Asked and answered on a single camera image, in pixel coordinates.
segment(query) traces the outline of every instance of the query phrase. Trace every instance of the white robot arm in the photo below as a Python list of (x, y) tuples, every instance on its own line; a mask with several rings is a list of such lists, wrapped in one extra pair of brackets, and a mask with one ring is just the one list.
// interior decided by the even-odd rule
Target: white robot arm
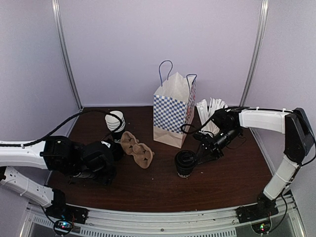
[(276, 198), (293, 181), (303, 165), (303, 159), (311, 147), (316, 145), (305, 111), (301, 108), (296, 108), (293, 111), (286, 109), (279, 111), (234, 107), (217, 110), (210, 120), (220, 128), (220, 132), (215, 136), (199, 132), (207, 123), (190, 132), (194, 133), (194, 137), (201, 141), (196, 155), (199, 163), (217, 160), (223, 156), (222, 149), (234, 138), (242, 135), (242, 128), (261, 128), (285, 134), (285, 150), (281, 165), (271, 181), (258, 195), (258, 203), (255, 206), (237, 209), (241, 223), (277, 214)]
[[(19, 143), (1, 141), (0, 144)], [(64, 136), (50, 136), (45, 141), (30, 146), (2, 146), (0, 183), (45, 207), (45, 212), (49, 216), (67, 221), (74, 218), (75, 222), (84, 224), (87, 209), (66, 205), (65, 194), (62, 191), (42, 186), (12, 166), (56, 170), (67, 176), (93, 179), (109, 185), (116, 175), (113, 164), (116, 156), (122, 156), (122, 150), (111, 140), (83, 145)]]

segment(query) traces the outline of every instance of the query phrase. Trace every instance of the wooden table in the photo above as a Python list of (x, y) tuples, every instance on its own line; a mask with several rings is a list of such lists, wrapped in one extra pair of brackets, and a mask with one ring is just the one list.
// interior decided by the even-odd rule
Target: wooden table
[[(179, 148), (153, 141), (152, 107), (100, 108), (124, 113), (126, 130), (156, 154), (148, 169), (140, 168), (133, 157), (125, 155), (116, 163), (118, 174), (109, 187), (91, 180), (69, 179), (58, 172), (49, 186), (61, 189), (70, 204), (136, 212), (173, 212), (211, 210), (253, 203), (271, 179), (271, 173), (250, 130), (247, 141), (236, 138), (224, 149), (224, 157), (198, 165), (188, 179), (178, 177), (174, 157)], [(197, 112), (193, 124), (199, 124)], [(104, 116), (88, 113), (80, 116), (71, 135), (73, 141), (88, 144), (100, 140), (108, 130)], [(196, 151), (199, 141), (188, 136), (182, 149)]]

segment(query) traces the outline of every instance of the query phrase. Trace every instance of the bag handle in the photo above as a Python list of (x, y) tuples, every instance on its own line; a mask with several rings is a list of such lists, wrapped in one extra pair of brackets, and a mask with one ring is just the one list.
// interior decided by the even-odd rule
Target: bag handle
[(194, 83), (194, 81), (196, 80), (196, 78), (198, 77), (197, 74), (187, 74), (186, 78), (187, 78), (187, 82), (188, 82), (188, 86), (189, 86), (189, 97), (191, 95), (191, 88), (190, 88), (190, 83), (189, 83), (189, 79), (188, 79), (188, 76), (196, 76), (193, 81), (192, 81), (192, 85)]
[(169, 73), (168, 73), (167, 80), (169, 79), (169, 75), (170, 75), (171, 70), (172, 70), (172, 68), (173, 68), (173, 64), (172, 64), (172, 62), (171, 62), (170, 60), (164, 60), (162, 63), (160, 63), (160, 65), (159, 65), (159, 76), (160, 76), (160, 83), (161, 83), (161, 86), (162, 86), (162, 78), (161, 78), (161, 71), (160, 71), (160, 67), (161, 67), (161, 66), (162, 66), (162, 64), (164, 64), (165, 62), (169, 62), (169, 63), (171, 63), (171, 69), (170, 69), (170, 71), (169, 71)]

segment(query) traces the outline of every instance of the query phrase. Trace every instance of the white backdrop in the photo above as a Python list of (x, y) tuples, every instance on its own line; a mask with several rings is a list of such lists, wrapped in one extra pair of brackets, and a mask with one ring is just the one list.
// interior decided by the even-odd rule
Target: white backdrop
[[(305, 109), (316, 132), (316, 1), (274, 0), (269, 3), (267, 29), (246, 105)], [(258, 130), (268, 158), (278, 168), (284, 136)], [(308, 161), (315, 154), (312, 148)], [(307, 236), (315, 236), (316, 161), (303, 167), (291, 189)]]
[(165, 59), (173, 72), (197, 73), (197, 101), (239, 104), (260, 7), (260, 0), (60, 1), (82, 104), (153, 104)]

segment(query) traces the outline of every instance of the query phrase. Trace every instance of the paper shopping bag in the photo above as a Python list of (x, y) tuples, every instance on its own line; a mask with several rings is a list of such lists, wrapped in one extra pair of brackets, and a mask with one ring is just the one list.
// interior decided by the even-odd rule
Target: paper shopping bag
[[(171, 63), (171, 69), (167, 80), (162, 82), (160, 67), (165, 62)], [(154, 140), (181, 148), (186, 134), (180, 127), (191, 123), (194, 117), (197, 75), (189, 74), (183, 78), (176, 72), (169, 76), (172, 68), (169, 60), (159, 66), (161, 86), (154, 94)]]

